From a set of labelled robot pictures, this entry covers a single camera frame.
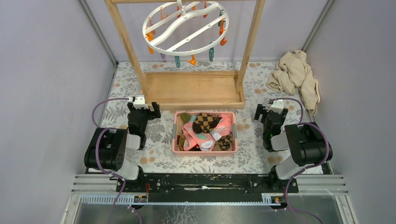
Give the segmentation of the brown beige argyle sock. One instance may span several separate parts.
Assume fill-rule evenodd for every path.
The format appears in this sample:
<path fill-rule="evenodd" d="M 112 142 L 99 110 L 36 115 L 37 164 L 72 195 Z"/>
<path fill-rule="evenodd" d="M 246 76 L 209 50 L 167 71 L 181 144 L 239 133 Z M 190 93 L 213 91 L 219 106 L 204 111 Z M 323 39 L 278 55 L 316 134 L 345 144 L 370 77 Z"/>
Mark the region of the brown beige argyle sock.
<path fill-rule="evenodd" d="M 205 112 L 199 113 L 192 123 L 192 129 L 196 134 L 210 133 L 217 127 L 221 119 L 220 116 L 213 116 Z"/>

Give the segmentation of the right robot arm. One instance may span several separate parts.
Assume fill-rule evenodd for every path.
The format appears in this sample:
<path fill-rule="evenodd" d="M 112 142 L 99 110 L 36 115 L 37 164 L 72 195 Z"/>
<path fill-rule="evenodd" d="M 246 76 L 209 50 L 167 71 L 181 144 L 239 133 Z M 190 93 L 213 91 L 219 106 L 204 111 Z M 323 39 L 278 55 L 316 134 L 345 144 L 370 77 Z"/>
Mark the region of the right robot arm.
<path fill-rule="evenodd" d="M 258 104 L 254 116 L 255 120 L 263 124 L 264 148 L 268 152 L 290 152 L 289 157 L 273 166 L 269 172 L 268 186 L 274 192 L 284 189 L 286 180 L 298 171 L 321 164 L 333 156 L 330 143 L 325 141 L 315 122 L 286 125 L 282 131 L 287 113 L 283 102 L 276 101 L 270 107 Z"/>

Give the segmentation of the pink sock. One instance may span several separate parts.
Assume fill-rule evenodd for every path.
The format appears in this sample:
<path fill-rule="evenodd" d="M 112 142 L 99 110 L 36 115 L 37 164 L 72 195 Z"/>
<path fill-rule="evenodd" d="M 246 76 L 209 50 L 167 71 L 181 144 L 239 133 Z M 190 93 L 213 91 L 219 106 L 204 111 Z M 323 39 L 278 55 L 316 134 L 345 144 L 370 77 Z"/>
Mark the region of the pink sock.
<path fill-rule="evenodd" d="M 232 133 L 232 118 L 227 115 L 221 115 L 221 119 L 217 126 L 210 132 L 215 141 L 220 140 L 221 137 L 230 135 Z"/>
<path fill-rule="evenodd" d="M 188 122 L 182 126 L 185 137 L 183 150 L 190 151 L 198 146 L 201 151 L 212 151 L 215 146 L 214 138 L 209 133 L 195 133 L 192 128 L 195 119 L 196 115 L 191 115 Z"/>

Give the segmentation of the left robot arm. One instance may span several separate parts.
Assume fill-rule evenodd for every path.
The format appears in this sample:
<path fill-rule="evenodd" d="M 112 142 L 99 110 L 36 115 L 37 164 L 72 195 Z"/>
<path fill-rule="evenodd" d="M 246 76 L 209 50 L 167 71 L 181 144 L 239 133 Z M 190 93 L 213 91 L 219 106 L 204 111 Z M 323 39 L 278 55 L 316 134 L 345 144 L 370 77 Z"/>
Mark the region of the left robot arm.
<path fill-rule="evenodd" d="M 144 188 L 145 180 L 139 176 L 140 167 L 125 160 L 125 153 L 127 149 L 144 149 L 148 121 L 160 118 L 161 112 L 156 102 L 152 102 L 151 107 L 145 105 L 140 108 L 130 102 L 128 108 L 127 128 L 98 127 L 95 130 L 84 156 L 84 164 L 87 168 L 127 180 L 127 186 L 138 192 Z"/>

